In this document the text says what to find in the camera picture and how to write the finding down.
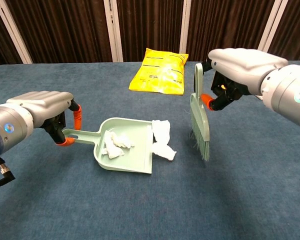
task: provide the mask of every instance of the yellow plastic bag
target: yellow plastic bag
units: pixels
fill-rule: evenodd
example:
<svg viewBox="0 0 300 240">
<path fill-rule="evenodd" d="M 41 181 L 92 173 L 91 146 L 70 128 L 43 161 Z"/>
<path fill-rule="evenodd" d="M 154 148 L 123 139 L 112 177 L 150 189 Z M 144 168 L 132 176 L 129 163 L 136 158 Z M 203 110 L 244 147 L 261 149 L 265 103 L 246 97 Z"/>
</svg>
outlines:
<svg viewBox="0 0 300 240">
<path fill-rule="evenodd" d="M 142 65 L 132 79 L 129 90 L 183 95 L 184 66 L 188 56 L 147 48 Z"/>
</svg>

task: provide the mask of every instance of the broom bristles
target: broom bristles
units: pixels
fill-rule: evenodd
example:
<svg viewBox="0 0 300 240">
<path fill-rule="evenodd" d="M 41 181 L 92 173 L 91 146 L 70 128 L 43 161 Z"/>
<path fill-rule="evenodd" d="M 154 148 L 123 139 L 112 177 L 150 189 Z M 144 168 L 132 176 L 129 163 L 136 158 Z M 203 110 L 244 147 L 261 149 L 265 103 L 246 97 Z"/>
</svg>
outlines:
<svg viewBox="0 0 300 240">
<path fill-rule="evenodd" d="M 195 145 L 196 145 L 197 149 L 200 150 L 202 159 L 204 159 L 205 161 L 208 161 L 209 156 L 210 156 L 209 141 L 205 141 L 204 138 L 202 137 L 200 128 L 199 128 L 196 118 L 192 112 L 191 112 L 191 125 L 192 125 L 191 138 L 196 139 Z"/>
</svg>

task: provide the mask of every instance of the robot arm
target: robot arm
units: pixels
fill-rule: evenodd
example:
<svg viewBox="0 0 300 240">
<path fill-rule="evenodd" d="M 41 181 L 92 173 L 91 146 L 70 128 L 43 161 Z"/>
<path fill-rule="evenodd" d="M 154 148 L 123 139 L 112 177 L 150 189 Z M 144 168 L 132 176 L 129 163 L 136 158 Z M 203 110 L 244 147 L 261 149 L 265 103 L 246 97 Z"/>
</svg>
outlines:
<svg viewBox="0 0 300 240">
<path fill-rule="evenodd" d="M 263 103 L 300 126 L 300 65 L 256 49 L 226 48 L 209 52 L 204 72 L 215 69 L 211 90 L 201 100 L 212 111 L 239 100 L 242 95 L 262 95 Z"/>
<path fill-rule="evenodd" d="M 75 142 L 65 137 L 62 129 L 66 126 L 65 110 L 73 111 L 74 128 L 81 129 L 81 106 L 74 101 L 69 92 L 32 91 L 0 104 L 0 155 L 20 143 L 36 128 L 43 128 L 59 146 L 68 146 Z M 0 158 L 0 186 L 14 178 L 5 161 Z"/>
</svg>

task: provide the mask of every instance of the light green dustpan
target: light green dustpan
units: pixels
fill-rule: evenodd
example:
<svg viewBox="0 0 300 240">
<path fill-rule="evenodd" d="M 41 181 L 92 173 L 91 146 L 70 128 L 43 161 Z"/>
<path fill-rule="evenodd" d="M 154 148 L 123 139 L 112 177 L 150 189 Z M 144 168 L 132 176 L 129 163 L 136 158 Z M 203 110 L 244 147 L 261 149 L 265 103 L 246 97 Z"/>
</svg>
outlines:
<svg viewBox="0 0 300 240">
<path fill-rule="evenodd" d="M 110 159 L 108 154 L 102 155 L 105 148 L 105 131 L 125 134 L 135 146 L 130 149 L 121 148 L 124 155 Z M 113 117 L 105 120 L 98 132 L 64 129 L 66 137 L 75 138 L 75 143 L 94 145 L 93 154 L 99 165 L 107 170 L 152 173 L 152 122 L 128 118 Z"/>
</svg>

